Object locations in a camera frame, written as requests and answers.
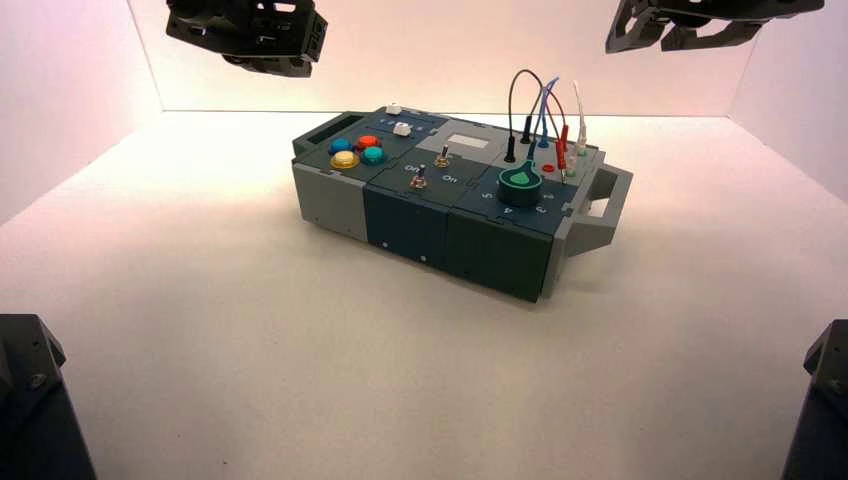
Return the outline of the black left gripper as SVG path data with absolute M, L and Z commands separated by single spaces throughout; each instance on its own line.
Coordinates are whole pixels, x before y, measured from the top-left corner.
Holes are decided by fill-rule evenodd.
M 328 21 L 313 1 L 171 0 L 166 34 L 245 70 L 308 78 Z

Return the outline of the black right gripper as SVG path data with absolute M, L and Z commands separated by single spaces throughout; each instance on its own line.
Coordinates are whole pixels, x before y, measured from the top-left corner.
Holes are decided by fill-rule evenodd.
M 606 43 L 607 54 L 647 48 L 658 42 L 670 21 L 675 26 L 661 40 L 661 50 L 725 48 L 752 40 L 764 22 L 820 10 L 823 0 L 621 0 Z M 697 30 L 713 20 L 730 22 L 722 30 L 700 36 Z

